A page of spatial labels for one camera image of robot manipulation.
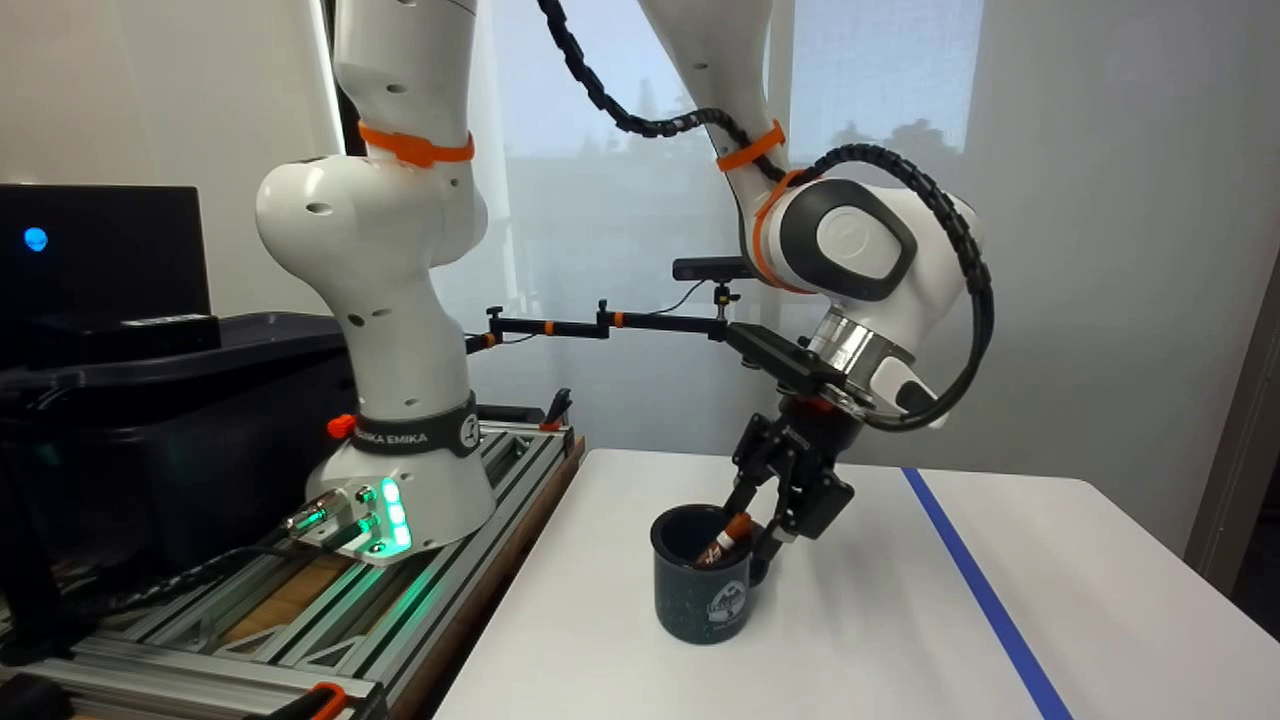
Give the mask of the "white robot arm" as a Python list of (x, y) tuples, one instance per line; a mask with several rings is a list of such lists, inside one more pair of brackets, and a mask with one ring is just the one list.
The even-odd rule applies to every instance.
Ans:
[[(740, 246), (709, 272), (827, 300), (805, 345), (743, 321), (701, 326), (786, 393), (738, 454), (748, 489), (781, 489), (769, 531), (824, 531), (851, 501), (835, 454), (855, 431), (918, 431), (956, 409), (956, 387), (911, 372), (925, 332), (951, 305), (972, 306), (975, 345), (996, 332), (972, 212), (879, 142), (839, 142), (805, 168), (786, 158), (786, 126), (764, 104), (774, 0), (639, 0), (694, 94), (664, 118), (604, 89), (561, 0), (537, 6), (615, 126), (645, 138), (701, 126), (711, 138)], [(331, 306), (358, 375), (358, 418), (314, 473), (289, 531), (364, 564), (457, 545), (496, 513), (468, 382), (475, 345), (428, 282), (484, 237), (468, 133), (473, 25), (475, 0), (338, 0), (338, 79), (362, 111), (364, 148), (279, 164), (255, 189), (269, 254)]]

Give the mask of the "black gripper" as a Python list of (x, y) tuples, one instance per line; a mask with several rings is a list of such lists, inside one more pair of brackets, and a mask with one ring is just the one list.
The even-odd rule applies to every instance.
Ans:
[(827, 396), (839, 372), (816, 352), (776, 337), (764, 324), (732, 324), (729, 345), (748, 366), (781, 382), (781, 411), (754, 416), (732, 453), (738, 482), (725, 501), (725, 535), (755, 535), (748, 505), (760, 482), (776, 482), (776, 505), (764, 524), (769, 545), (816, 541), (855, 495), (835, 474), (839, 453), (855, 441), (855, 418)]

